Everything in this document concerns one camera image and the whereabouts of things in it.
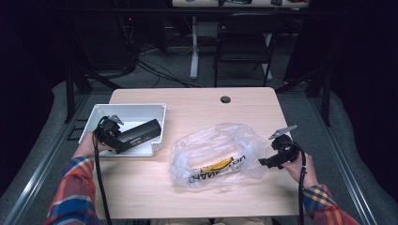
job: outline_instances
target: plastic bag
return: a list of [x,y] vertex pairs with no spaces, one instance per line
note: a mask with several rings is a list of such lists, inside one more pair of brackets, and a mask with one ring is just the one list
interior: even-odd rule
[[266,141],[246,125],[223,123],[181,138],[174,143],[169,172],[178,187],[234,183],[262,178],[258,162]]

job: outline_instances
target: plaid shirt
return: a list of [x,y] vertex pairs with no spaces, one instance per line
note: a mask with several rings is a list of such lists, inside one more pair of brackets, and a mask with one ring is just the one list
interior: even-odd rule
[[[93,158],[77,157],[62,170],[55,197],[45,224],[100,224],[95,211],[96,187],[93,182]],[[359,224],[340,209],[325,185],[306,188],[304,207],[314,224]]]

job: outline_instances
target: white box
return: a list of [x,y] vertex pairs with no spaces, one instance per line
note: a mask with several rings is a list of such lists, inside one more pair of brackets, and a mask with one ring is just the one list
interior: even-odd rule
[[81,142],[86,132],[94,131],[102,116],[117,115],[124,123],[120,125],[120,132],[135,128],[150,120],[157,119],[161,126],[161,135],[138,144],[131,149],[118,154],[116,151],[103,151],[101,157],[152,157],[156,151],[162,148],[163,127],[166,115],[166,104],[97,104],[85,125]]

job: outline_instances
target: wooden tabletop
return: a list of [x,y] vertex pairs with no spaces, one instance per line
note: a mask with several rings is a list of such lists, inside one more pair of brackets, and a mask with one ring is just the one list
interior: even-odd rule
[[[221,97],[231,102],[222,103]],[[101,174],[111,218],[225,218],[297,215],[298,184],[286,170],[230,186],[174,187],[168,172],[176,140],[219,123],[250,126],[267,140],[286,128],[275,92],[267,87],[119,89],[110,103],[165,103],[163,148],[154,157],[102,157]],[[97,213],[104,218],[100,191]]]
[[[187,1],[187,0],[173,0],[173,7],[210,7],[214,8],[219,5],[219,1],[217,0],[194,0],[194,1]],[[306,8],[308,3],[305,2],[297,2],[292,3],[288,0],[283,0],[281,8]],[[237,3],[229,3],[224,2],[223,7],[244,7],[244,8],[276,8],[271,4],[271,0],[252,0],[250,4],[237,4]]]

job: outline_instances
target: hand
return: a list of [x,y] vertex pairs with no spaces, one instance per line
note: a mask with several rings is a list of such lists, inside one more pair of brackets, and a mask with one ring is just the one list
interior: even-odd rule
[[[303,183],[304,188],[309,188],[315,185],[319,185],[316,179],[316,173],[312,157],[308,154],[305,154],[305,158],[306,158],[307,170],[304,176],[304,183]],[[290,173],[290,175],[293,177],[293,179],[296,182],[299,182],[299,177],[302,168],[301,154],[298,154],[298,158],[294,162],[285,162],[284,164],[282,164],[282,166],[286,168],[286,170]]]
[[[94,136],[93,132],[87,132],[84,135],[82,141],[77,147],[76,152],[73,154],[72,158],[77,158],[77,157],[91,158],[94,156],[93,142],[95,141],[95,137],[93,136]],[[101,142],[99,142],[98,149],[99,152],[102,152],[104,150],[114,150],[114,148]]]

